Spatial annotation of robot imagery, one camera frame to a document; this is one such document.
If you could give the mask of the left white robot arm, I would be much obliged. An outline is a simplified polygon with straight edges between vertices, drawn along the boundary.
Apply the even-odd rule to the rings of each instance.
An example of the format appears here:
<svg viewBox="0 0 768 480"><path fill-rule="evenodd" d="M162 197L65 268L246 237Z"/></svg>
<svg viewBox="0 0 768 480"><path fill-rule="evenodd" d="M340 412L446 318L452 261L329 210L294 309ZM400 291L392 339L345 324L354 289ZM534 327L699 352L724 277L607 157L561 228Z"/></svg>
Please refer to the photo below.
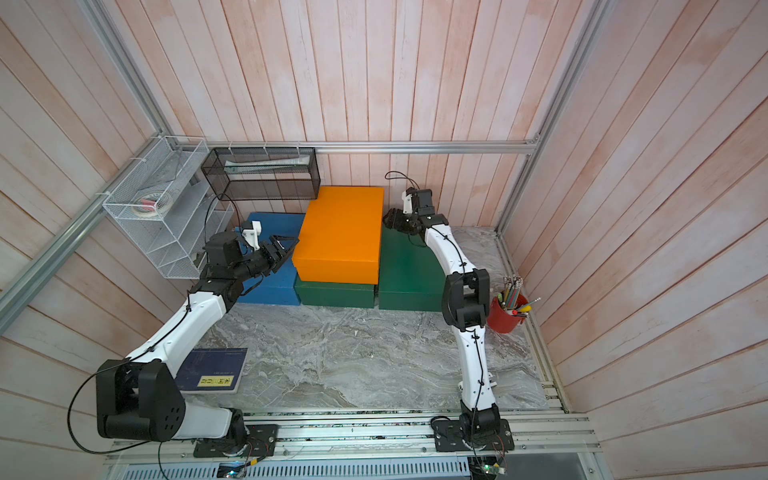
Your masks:
<svg viewBox="0 0 768 480"><path fill-rule="evenodd" d="M206 332L246 292L246 281L263 280L290 258L297 238L259 240L252 228L224 231L205 244L199 280L171 319L122 360L108 360L95 375L97 430L107 439L167 442L195 440L202 456L234 457L253 447L239 409L187 402L175 378Z"/></svg>

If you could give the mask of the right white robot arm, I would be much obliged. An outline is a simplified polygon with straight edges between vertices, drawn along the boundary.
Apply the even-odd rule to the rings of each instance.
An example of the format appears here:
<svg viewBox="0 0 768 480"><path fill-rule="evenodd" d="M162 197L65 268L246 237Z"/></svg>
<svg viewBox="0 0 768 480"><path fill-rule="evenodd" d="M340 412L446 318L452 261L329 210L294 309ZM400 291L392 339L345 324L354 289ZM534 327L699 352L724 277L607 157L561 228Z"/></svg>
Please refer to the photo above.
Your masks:
<svg viewBox="0 0 768 480"><path fill-rule="evenodd" d="M447 218L436 211L431 190L408 187L402 201L401 208L387 212L383 223L421 238L445 274L441 312L453 329L462 372L458 425L462 441L476 450L502 436L502 418L485 350L491 311L490 276L462 251Z"/></svg>

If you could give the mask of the blue shoebox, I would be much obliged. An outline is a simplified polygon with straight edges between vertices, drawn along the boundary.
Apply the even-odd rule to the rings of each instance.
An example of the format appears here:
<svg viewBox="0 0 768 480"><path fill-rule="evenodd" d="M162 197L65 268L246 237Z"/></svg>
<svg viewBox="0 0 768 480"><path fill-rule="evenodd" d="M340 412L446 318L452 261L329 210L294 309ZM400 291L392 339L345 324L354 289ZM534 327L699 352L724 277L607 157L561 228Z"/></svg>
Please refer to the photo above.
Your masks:
<svg viewBox="0 0 768 480"><path fill-rule="evenodd" d="M292 213L251 213L244 225L252 226L254 221L261 224L259 240L268 240L272 235L298 237L304 220L303 214ZM298 273L292 260L288 260L277 273L263 279L259 285L238 300L239 303L298 306L300 300L294 289Z"/></svg>

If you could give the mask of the orange shoebox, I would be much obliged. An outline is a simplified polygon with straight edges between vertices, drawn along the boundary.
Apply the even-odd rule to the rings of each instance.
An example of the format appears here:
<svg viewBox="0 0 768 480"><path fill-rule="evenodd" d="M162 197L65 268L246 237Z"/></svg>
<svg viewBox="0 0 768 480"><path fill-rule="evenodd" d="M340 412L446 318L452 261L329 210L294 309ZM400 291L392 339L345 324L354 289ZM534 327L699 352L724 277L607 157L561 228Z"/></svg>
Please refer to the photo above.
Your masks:
<svg viewBox="0 0 768 480"><path fill-rule="evenodd" d="M376 285L384 189L322 186L309 204L293 263L304 282Z"/></svg>

